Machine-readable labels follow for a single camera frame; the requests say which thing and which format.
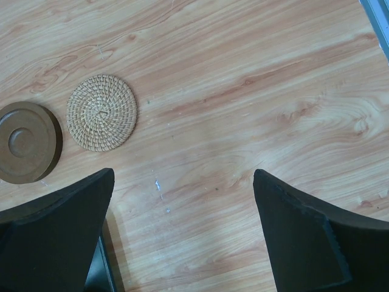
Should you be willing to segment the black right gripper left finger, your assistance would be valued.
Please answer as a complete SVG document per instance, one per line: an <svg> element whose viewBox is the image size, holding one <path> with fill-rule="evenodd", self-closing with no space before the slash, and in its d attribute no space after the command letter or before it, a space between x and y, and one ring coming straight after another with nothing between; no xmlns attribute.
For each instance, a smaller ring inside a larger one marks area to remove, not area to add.
<svg viewBox="0 0 389 292"><path fill-rule="evenodd" d="M1 291L114 291L102 237L113 169L1 212Z"/></svg>

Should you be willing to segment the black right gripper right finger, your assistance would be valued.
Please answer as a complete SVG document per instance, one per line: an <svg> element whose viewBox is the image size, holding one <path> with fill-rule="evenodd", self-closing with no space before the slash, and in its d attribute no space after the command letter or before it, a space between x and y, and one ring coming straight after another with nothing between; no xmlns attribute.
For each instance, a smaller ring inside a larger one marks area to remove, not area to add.
<svg viewBox="0 0 389 292"><path fill-rule="evenodd" d="M253 191L278 291L387 291L388 223L329 204L264 170Z"/></svg>

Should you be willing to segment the brown wooden coaster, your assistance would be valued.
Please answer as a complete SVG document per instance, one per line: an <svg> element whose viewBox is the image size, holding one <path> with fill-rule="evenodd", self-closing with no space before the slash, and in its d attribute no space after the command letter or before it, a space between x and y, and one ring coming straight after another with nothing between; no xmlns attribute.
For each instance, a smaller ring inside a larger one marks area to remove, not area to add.
<svg viewBox="0 0 389 292"><path fill-rule="evenodd" d="M1 179L34 183L59 161L63 135L59 121L46 107L15 102L1 109Z"/></svg>

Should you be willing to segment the woven rattan coaster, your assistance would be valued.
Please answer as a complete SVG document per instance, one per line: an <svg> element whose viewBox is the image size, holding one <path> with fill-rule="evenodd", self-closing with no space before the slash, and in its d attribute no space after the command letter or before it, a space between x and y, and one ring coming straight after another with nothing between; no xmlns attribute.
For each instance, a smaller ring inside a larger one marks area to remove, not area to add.
<svg viewBox="0 0 389 292"><path fill-rule="evenodd" d="M138 104L133 91L114 75L87 78L67 101L69 133L89 151L106 152L120 147L133 133L137 118Z"/></svg>

